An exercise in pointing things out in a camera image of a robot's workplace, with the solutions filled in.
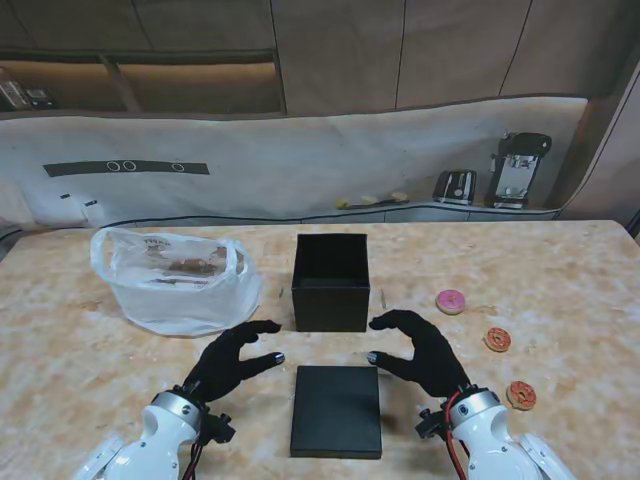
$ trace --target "pink donut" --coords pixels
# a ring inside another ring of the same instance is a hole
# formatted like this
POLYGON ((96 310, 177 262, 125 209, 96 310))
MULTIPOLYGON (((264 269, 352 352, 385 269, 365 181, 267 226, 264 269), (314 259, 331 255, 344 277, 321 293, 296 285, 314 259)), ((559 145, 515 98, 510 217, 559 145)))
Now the pink donut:
POLYGON ((447 315, 458 315, 464 310, 464 295, 457 290, 445 290, 436 297, 436 306, 447 315))

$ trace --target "white cloth backdrop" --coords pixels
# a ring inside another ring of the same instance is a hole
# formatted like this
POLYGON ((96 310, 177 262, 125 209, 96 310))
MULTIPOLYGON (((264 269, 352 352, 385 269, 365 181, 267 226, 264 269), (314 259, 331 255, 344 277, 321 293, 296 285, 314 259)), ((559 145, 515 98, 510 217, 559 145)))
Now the white cloth backdrop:
POLYGON ((207 121, 48 117, 0 121, 0 177, 33 220, 100 226, 183 215, 268 219, 335 212, 340 198, 431 198, 441 171, 478 171, 476 200, 505 131, 550 135, 531 190, 544 203, 585 99, 500 99, 383 114, 207 121), (153 160, 205 162, 210 175, 102 173, 50 178, 42 165, 153 160), (65 199, 61 195, 70 194, 65 199), (85 203, 97 201, 94 205, 85 203))

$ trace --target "open black box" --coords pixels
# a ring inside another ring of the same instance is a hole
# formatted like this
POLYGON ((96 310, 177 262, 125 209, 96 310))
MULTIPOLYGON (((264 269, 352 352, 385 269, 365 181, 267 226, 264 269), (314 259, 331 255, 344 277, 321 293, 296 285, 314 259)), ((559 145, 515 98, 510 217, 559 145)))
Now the open black box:
POLYGON ((367 236, 298 235, 291 285, 299 332, 364 332, 369 311, 367 236))

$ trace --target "black box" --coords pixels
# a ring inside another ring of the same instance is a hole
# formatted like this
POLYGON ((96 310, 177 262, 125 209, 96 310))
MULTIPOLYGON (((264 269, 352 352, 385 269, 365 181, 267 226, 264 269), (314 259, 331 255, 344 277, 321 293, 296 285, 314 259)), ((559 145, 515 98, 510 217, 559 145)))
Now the black box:
POLYGON ((291 291, 299 332, 366 331, 369 290, 366 235, 298 235, 291 291))
POLYGON ((291 456, 382 456, 375 367, 298 367, 291 456))

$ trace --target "glove finger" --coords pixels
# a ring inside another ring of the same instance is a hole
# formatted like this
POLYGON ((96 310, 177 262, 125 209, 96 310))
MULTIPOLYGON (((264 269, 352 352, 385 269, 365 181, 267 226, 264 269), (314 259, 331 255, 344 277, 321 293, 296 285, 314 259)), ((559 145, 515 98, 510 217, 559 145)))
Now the glove finger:
POLYGON ((245 325, 247 325, 253 333, 278 333, 282 328, 282 325, 273 320, 254 320, 252 322, 246 322, 245 325))
POLYGON ((250 358, 240 362, 240 378, 247 380, 259 373, 280 365, 284 362, 284 354, 280 352, 269 353, 261 357, 250 358))
POLYGON ((416 312, 411 310, 391 310, 374 318, 369 323, 373 330, 384 330, 385 328, 397 328, 410 338, 416 338, 425 331, 425 325, 437 328, 427 322, 416 312))
POLYGON ((394 357, 384 352, 369 352, 367 360, 369 360, 370 364, 380 367, 403 380, 412 381, 415 379, 412 363, 404 358, 394 357))
POLYGON ((280 325, 271 320, 245 322, 231 329, 233 333, 231 338, 233 339, 233 343, 240 348, 246 343, 257 342, 258 333, 277 333, 280 331, 280 328, 280 325))

